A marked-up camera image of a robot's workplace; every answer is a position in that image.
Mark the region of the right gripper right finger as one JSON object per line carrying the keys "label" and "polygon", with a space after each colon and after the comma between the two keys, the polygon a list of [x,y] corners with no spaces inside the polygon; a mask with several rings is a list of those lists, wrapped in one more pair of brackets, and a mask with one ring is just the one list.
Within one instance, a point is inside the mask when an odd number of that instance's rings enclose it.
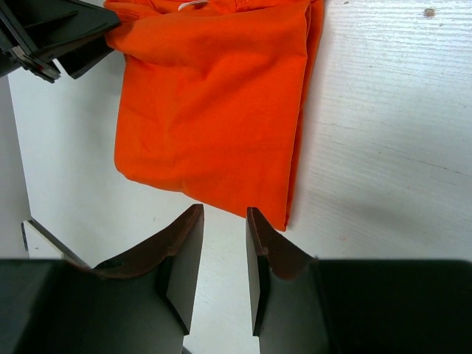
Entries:
{"label": "right gripper right finger", "polygon": [[252,333],[262,353],[469,353],[471,263],[320,260],[250,207]]}

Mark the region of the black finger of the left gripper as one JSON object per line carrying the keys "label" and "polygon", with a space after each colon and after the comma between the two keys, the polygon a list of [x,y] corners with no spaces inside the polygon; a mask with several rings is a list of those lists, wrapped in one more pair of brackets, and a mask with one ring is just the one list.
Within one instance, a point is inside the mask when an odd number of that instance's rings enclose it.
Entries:
{"label": "black finger of the left gripper", "polygon": [[115,12],[84,1],[2,1],[1,76],[22,68],[57,80],[58,61],[77,79],[113,52],[105,35],[119,25]]}

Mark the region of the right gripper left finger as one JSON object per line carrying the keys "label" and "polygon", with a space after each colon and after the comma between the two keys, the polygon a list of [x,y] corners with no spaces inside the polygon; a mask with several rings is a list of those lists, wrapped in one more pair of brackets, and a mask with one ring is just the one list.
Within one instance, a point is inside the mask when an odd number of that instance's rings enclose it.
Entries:
{"label": "right gripper left finger", "polygon": [[190,333],[204,208],[86,268],[2,260],[3,353],[182,353]]}

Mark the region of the orange t-shirt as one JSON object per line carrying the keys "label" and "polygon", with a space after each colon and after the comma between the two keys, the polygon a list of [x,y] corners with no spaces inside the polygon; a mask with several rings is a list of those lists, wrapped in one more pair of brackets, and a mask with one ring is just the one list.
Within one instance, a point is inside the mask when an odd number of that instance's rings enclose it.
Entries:
{"label": "orange t-shirt", "polygon": [[106,1],[124,177],[287,228],[323,1]]}

